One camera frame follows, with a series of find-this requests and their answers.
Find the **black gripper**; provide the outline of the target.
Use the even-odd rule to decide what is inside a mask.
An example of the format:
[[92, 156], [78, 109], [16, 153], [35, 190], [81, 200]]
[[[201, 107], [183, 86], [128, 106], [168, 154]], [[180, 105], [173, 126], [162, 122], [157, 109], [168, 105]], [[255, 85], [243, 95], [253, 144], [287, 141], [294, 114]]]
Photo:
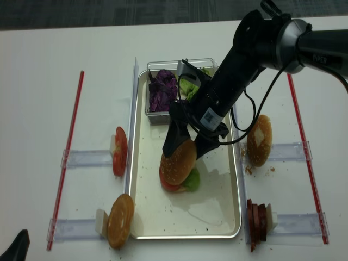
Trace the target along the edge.
[[229, 134], [229, 130], [224, 123], [219, 123], [216, 130], [208, 130], [195, 117], [189, 102], [177, 101], [171, 104], [169, 115], [171, 121], [163, 145], [163, 154], [165, 157], [172, 156], [183, 142], [191, 140], [188, 126], [197, 133], [194, 141], [197, 160], [209, 151], [218, 148], [220, 146], [219, 138], [224, 139]]

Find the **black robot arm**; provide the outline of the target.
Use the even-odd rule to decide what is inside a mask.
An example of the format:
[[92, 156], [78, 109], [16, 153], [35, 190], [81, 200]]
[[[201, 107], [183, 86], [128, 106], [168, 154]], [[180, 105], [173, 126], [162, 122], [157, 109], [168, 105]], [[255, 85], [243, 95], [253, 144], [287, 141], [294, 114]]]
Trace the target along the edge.
[[236, 29], [233, 46], [213, 76], [185, 60], [177, 65], [179, 79], [199, 85], [189, 102], [170, 106], [169, 130], [163, 154], [171, 156], [190, 139], [187, 127], [197, 133], [196, 155], [201, 157], [225, 143], [229, 130], [223, 118], [267, 68], [295, 74], [311, 67], [347, 80], [347, 30], [317, 30], [289, 14], [266, 20], [258, 10], [248, 13]]

